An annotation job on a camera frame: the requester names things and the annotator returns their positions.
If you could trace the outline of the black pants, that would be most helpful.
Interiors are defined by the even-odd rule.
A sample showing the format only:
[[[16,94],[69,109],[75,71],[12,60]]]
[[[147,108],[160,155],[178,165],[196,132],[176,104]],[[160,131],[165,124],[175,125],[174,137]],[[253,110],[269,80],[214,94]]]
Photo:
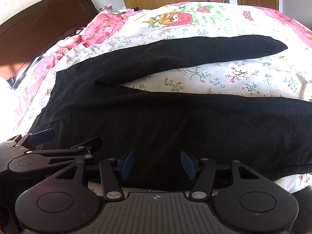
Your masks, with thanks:
[[[262,35],[162,40],[89,58],[56,74],[30,132],[55,131],[43,150],[93,137],[106,157],[134,153],[126,185],[188,190],[187,151],[219,164],[239,160],[271,180],[311,171],[311,103],[280,97],[149,92],[125,86],[157,72],[260,58],[287,46]]]

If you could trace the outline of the dark wooden headboard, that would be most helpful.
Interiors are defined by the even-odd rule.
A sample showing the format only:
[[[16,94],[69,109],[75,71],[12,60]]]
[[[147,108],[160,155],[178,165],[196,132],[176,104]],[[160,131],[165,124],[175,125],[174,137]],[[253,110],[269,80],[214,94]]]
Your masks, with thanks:
[[[16,75],[96,15],[91,0],[42,0],[17,13],[1,24],[1,77]]]

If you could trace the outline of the floral white pink bedsheet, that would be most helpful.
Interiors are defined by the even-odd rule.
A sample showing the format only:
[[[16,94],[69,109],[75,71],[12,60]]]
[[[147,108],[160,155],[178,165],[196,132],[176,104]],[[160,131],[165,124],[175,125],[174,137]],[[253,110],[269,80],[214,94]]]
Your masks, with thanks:
[[[289,192],[311,185],[311,31],[278,11],[181,2],[101,12],[21,85],[17,132],[43,148],[98,136],[130,186],[187,188],[180,152],[241,160]]]

